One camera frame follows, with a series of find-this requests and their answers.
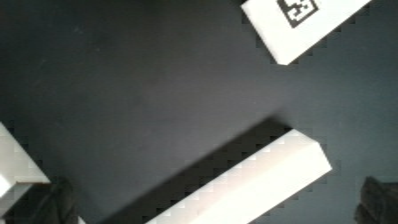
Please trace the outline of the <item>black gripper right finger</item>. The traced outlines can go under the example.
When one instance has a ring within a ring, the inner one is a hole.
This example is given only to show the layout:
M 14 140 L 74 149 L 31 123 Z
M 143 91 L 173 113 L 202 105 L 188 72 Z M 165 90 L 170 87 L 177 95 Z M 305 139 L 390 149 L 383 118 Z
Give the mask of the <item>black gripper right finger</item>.
M 364 179 L 353 219 L 357 224 L 398 224 L 398 183 Z

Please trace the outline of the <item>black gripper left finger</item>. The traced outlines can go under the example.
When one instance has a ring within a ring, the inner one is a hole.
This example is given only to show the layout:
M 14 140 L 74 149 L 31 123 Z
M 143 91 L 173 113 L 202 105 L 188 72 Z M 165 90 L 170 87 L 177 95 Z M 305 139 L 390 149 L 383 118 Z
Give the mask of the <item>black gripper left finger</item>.
M 74 190 L 63 178 L 31 186 L 3 221 L 3 224 L 78 224 Z

